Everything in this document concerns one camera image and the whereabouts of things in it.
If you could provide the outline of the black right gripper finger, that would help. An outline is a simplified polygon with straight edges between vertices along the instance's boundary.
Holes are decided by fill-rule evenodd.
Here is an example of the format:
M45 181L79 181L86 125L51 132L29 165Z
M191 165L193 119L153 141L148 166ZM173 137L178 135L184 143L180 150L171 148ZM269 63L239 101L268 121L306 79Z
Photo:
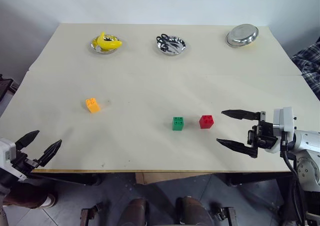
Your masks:
M217 138L216 141L232 151L248 155L251 158L255 159L258 156L258 149L256 147L248 147L241 142L228 140L228 139Z
M238 119L238 120L250 120L250 121L265 121L266 116L264 112L252 112L252 111L247 111L247 110L242 110L242 109L228 109L228 110L223 110L221 112L222 114Z

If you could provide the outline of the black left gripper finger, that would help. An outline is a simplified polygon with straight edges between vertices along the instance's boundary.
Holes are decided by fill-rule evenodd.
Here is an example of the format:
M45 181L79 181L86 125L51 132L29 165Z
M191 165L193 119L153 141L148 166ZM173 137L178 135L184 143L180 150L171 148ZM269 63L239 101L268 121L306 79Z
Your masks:
M34 139L37 137L39 130L31 131L24 136L22 136L20 139L18 139L15 142L15 147L17 151L21 151L23 148L26 148L28 145L30 145Z
M62 144L62 140L51 144L43 153L43 155L37 160L41 167L44 167L58 152Z

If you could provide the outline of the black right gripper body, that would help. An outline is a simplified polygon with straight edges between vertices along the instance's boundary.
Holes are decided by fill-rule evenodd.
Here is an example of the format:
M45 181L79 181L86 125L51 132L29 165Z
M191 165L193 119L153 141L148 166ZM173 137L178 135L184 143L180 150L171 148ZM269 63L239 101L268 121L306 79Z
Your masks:
M255 148L271 149L278 138L274 136L273 124L259 121L248 131L247 144Z

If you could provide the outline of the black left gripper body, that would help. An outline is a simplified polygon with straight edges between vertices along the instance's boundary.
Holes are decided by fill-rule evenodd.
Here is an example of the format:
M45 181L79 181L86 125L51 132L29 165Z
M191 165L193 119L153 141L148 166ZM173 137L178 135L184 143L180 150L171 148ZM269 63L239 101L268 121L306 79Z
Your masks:
M32 170L40 166L37 159L28 159L28 155L20 150L16 151L15 159L10 162L12 167L17 171L18 179L26 179Z

